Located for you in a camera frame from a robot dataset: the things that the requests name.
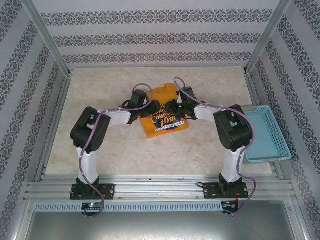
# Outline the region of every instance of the wall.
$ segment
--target wall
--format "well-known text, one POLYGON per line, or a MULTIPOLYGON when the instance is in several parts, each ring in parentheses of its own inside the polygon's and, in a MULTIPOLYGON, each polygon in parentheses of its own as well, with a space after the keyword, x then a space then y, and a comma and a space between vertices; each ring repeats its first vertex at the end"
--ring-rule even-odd
POLYGON ((279 0, 36 0, 70 69, 245 66, 279 0))
POLYGON ((38 168, 64 76, 18 0, 0 0, 0 239, 38 168))
POLYGON ((291 179, 312 239, 320 239, 320 8, 294 0, 251 73, 292 153, 281 164, 291 179))

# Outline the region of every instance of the marble-pattern floor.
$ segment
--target marble-pattern floor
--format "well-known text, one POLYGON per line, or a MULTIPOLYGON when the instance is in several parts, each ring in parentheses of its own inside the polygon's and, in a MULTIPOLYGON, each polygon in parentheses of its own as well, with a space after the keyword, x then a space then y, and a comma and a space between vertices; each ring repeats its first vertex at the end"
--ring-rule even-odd
MULTIPOLYGON (((79 160, 70 132, 87 106, 120 106, 138 83, 152 88, 185 80, 197 99, 210 104, 251 105, 241 67, 118 67, 74 70, 46 174, 78 174, 79 160)), ((189 128, 147 139, 138 119, 107 130, 98 151, 98 173, 113 175, 204 175, 223 169, 225 149, 215 124, 189 120, 189 128)), ((244 165, 245 174, 271 174, 269 163, 244 165)))

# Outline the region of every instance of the blue basket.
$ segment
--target blue basket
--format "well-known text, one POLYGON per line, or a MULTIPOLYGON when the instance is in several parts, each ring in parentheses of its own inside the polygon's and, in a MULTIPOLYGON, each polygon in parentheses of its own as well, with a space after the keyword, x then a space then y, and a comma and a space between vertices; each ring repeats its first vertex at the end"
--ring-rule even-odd
POLYGON ((271 108, 258 106, 256 110, 244 113, 255 127, 256 138, 253 145, 245 152, 243 163, 290 160, 291 153, 271 108))

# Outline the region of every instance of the cable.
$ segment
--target cable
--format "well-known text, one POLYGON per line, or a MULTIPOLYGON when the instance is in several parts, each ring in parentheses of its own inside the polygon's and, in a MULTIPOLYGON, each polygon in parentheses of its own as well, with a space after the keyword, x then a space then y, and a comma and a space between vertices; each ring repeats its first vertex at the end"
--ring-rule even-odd
POLYGON ((196 98, 192 97, 191 95, 189 95, 188 93, 186 93, 177 83, 177 79, 180 80, 182 83, 183 83, 183 87, 186 86, 186 83, 185 81, 183 81, 180 77, 175 77, 173 79, 176 87, 182 92, 184 93, 186 96, 188 96, 190 99, 192 99, 193 101, 195 101, 196 103, 200 104, 200 105, 204 105, 206 107, 209 107, 209 108, 213 108, 213 109, 221 109, 221 110, 228 110, 228 111, 231 111, 231 112, 234 112, 235 114, 238 114, 240 115, 241 117, 243 117, 251 126, 251 129, 252 129, 252 140, 250 141, 250 143, 240 151, 239 153, 239 157, 238 157, 238 160, 237 160, 237 163, 236 163, 236 171, 237 173, 239 174, 240 177, 244 178, 244 179, 248 179, 248 180, 251 180, 253 181, 253 184, 254 184, 254 187, 253 187, 253 190, 250 194, 250 196, 248 197, 248 199, 246 200, 246 202, 243 204, 243 206, 237 211, 235 212, 233 215, 236 215, 238 214, 239 212, 241 212, 249 203, 250 199, 253 197, 255 191, 256 191, 256 188, 257 188, 257 182, 254 178, 250 177, 250 176, 245 176, 243 174, 240 173, 240 162, 241 162, 241 158, 243 158, 244 156, 244 152, 254 143, 255 139, 256 139, 256 130, 255 130, 255 127, 253 125, 253 123, 250 121, 250 119, 244 115, 242 112, 239 112, 235 109, 232 109, 230 107, 225 107, 225 106, 217 106, 217 105, 211 105, 211 104, 208 104, 208 103, 203 103, 199 100, 197 100, 196 98))
MULTIPOLYGON (((90 134, 88 140, 86 141, 86 144, 84 145, 84 147, 83 147, 83 149, 82 149, 82 151, 81 151, 81 153, 80 153, 80 158, 79 158, 79 169, 80 169, 80 173, 81 173, 83 179, 86 181, 86 183, 87 183, 97 194, 99 194, 99 196, 101 197, 101 203, 102 203, 102 206, 101 206, 100 210, 99 210, 95 215, 90 216, 90 219, 93 219, 93 218, 97 217, 98 215, 100 215, 100 214, 102 213, 102 211, 103 211, 104 208, 105 208, 105 198, 104 198, 103 194, 102 194, 98 189, 96 189, 95 186, 93 186, 93 185, 89 182, 89 180, 87 179, 87 177, 86 177, 86 175, 85 175, 85 173, 84 173, 84 170, 83 170, 83 168, 82 168, 82 158, 84 157, 85 151, 86 151, 86 149, 88 148, 90 142, 92 141, 92 138, 93 138, 94 135, 95 135, 95 132, 96 132, 96 129, 97 129, 99 120, 100 120, 100 118, 101 118, 101 116, 102 116, 103 114, 105 114, 105 113, 110 113, 110 112, 129 111, 129 110, 130 110, 130 111, 138 111, 138 110, 142 110, 142 109, 144 109, 144 108, 146 108, 147 106, 150 105, 151 101, 154 99, 154 91, 153 91, 153 89, 152 89, 149 85, 147 85, 147 84, 145 84, 145 83, 139 83, 139 84, 137 84, 136 86, 134 86, 132 92, 134 92, 135 89, 136 89, 138 86, 142 86, 142 85, 143 85, 143 86, 146 86, 146 87, 148 87, 148 88, 150 89, 150 91, 151 91, 151 100, 150 100, 146 105, 144 105, 144 106, 142 106, 142 107, 138 107, 138 108, 129 108, 129 109, 124 109, 124 108, 112 108, 112 109, 109 109, 109 110, 105 110, 105 111, 100 112, 100 114, 99 114, 98 117, 96 118, 96 121, 95 121, 95 123, 94 123, 94 127, 93 127, 93 129, 92 129, 92 131, 91 131, 91 134, 90 134)), ((83 215, 84 215, 85 218, 88 217, 88 216, 86 215, 87 210, 88 210, 88 209, 86 208, 86 209, 84 210, 84 213, 83 213, 83 215)))

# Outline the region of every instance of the purple cable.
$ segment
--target purple cable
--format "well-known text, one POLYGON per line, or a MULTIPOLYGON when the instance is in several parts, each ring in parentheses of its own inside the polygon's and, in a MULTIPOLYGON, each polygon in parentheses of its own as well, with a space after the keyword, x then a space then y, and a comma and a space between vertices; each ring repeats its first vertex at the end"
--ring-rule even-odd
MULTIPOLYGON (((102 213, 102 211, 103 211, 104 208, 105 208, 105 198, 104 198, 104 196, 102 195, 102 193, 101 193, 98 189, 96 189, 95 186, 93 186, 93 185, 89 182, 89 180, 87 179, 87 177, 86 177, 86 175, 85 175, 85 173, 84 173, 84 170, 83 170, 83 168, 82 168, 82 158, 83 158, 83 156, 84 156, 84 154, 85 154, 85 151, 86 151, 86 149, 88 148, 88 146, 89 146, 92 138, 94 137, 94 134, 95 134, 95 132, 96 132, 96 129, 97 129, 99 120, 100 120, 100 118, 101 118, 101 116, 102 116, 103 114, 105 114, 105 113, 107 113, 107 112, 109 113, 109 112, 119 112, 119 111, 126 111, 126 112, 128 112, 129 110, 130 110, 130 111, 138 111, 138 110, 144 109, 144 108, 146 108, 147 106, 150 105, 151 101, 154 99, 154 91, 153 91, 153 89, 152 89, 149 85, 147 85, 147 84, 145 84, 145 83, 139 83, 139 84, 137 84, 136 86, 134 86, 132 92, 134 92, 135 89, 136 89, 138 86, 141 86, 141 85, 146 86, 146 87, 148 87, 148 88, 150 89, 150 91, 151 91, 151 100, 150 100, 146 105, 144 105, 144 106, 142 106, 142 107, 138 107, 138 108, 124 109, 124 108, 120 108, 120 107, 119 107, 119 108, 112 108, 112 109, 109 109, 109 110, 105 110, 105 111, 100 112, 100 114, 98 115, 98 117, 97 117, 97 119, 96 119, 96 121, 95 121, 95 123, 94 123, 94 127, 93 127, 93 129, 92 129, 92 131, 91 131, 91 134, 90 134, 90 136, 89 136, 86 144, 84 145, 84 147, 83 147, 83 149, 82 149, 82 151, 81 151, 81 153, 80 153, 80 158, 79 158, 79 169, 80 169, 80 173, 81 173, 83 179, 86 181, 86 183, 87 183, 97 194, 99 194, 99 196, 101 197, 101 202, 102 202, 102 207, 100 208, 100 210, 99 210, 95 215, 90 216, 90 219, 93 219, 93 218, 97 217, 98 215, 100 215, 100 214, 102 213)), ((85 210, 84 210, 84 213, 83 213, 83 215, 84 215, 85 218, 87 217, 87 215, 86 215, 87 210, 88 210, 88 209, 85 209, 85 210)))
POLYGON ((249 176, 242 175, 242 174, 240 173, 241 155, 254 143, 254 141, 255 141, 255 139, 256 139, 256 130, 255 130, 255 127, 254 127, 253 123, 250 121, 250 119, 249 119, 246 115, 244 115, 242 112, 239 112, 239 111, 237 111, 237 110, 235 110, 235 109, 232 109, 232 108, 230 108, 230 107, 217 106, 217 105, 211 105, 211 104, 203 103, 203 102, 195 99, 194 97, 190 96, 188 93, 186 93, 186 92, 178 85, 177 79, 180 80, 180 81, 183 83, 183 86, 184 86, 184 87, 186 86, 185 81, 183 81, 180 77, 177 77, 177 76, 173 79, 173 81, 174 81, 175 85, 177 86, 177 88, 178 88, 182 93, 184 93, 186 96, 188 96, 190 99, 192 99, 193 101, 197 102, 197 103, 200 104, 200 105, 204 105, 204 106, 206 106, 206 107, 210 107, 210 108, 213 108, 213 109, 221 109, 221 110, 228 110, 228 111, 234 112, 235 114, 238 114, 238 115, 240 115, 241 117, 243 117, 243 118, 250 124, 250 126, 251 126, 251 129, 252 129, 252 140, 250 141, 250 143, 249 143, 244 149, 242 149, 242 150, 240 151, 240 153, 239 153, 239 158, 238 158, 237 163, 236 163, 236 171, 237 171, 237 173, 239 174, 240 177, 242 177, 242 178, 244 178, 244 179, 249 179, 249 180, 253 181, 254 187, 253 187, 253 190, 252 190, 250 196, 248 197, 247 201, 244 203, 244 205, 243 205, 237 212, 235 212, 235 213, 233 214, 233 215, 236 215, 236 214, 238 214, 239 212, 241 212, 242 209, 244 209, 244 208, 248 205, 250 199, 253 197, 253 195, 254 195, 254 193, 255 193, 255 191, 256 191, 256 188, 257 188, 257 182, 256 182, 256 180, 255 180, 254 178, 249 177, 249 176))

